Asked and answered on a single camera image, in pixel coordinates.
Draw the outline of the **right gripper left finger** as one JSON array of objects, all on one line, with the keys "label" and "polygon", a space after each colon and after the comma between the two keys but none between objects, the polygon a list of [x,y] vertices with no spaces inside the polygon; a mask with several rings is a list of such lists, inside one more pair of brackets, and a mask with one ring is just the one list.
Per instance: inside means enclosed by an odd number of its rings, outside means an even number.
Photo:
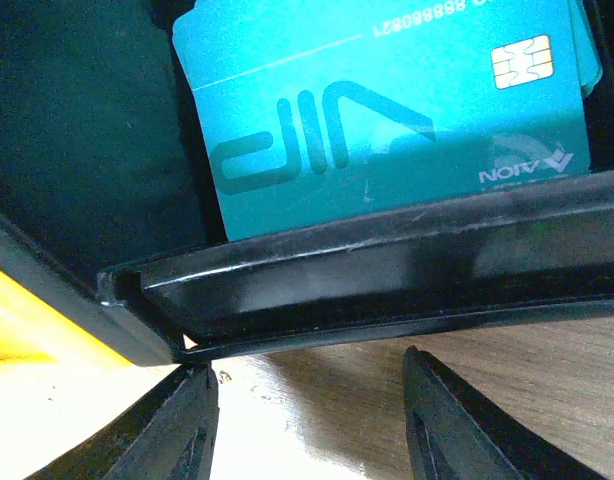
[{"label": "right gripper left finger", "polygon": [[209,364],[181,365],[33,479],[208,479],[219,418]]}]

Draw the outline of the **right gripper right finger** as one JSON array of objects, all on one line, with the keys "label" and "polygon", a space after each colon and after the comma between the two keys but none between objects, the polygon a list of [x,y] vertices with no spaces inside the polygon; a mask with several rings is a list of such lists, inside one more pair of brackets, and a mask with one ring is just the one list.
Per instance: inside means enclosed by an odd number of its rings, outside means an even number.
[{"label": "right gripper right finger", "polygon": [[427,351],[403,358],[406,438],[415,479],[600,479],[507,414]]}]

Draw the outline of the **black bin with green cards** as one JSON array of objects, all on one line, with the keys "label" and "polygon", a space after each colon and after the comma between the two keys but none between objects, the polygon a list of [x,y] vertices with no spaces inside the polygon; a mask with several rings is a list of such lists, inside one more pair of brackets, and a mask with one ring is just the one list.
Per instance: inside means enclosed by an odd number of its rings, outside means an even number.
[{"label": "black bin with green cards", "polygon": [[589,171],[227,238],[173,26],[199,1],[0,1],[0,270],[139,365],[614,316],[614,1]]}]

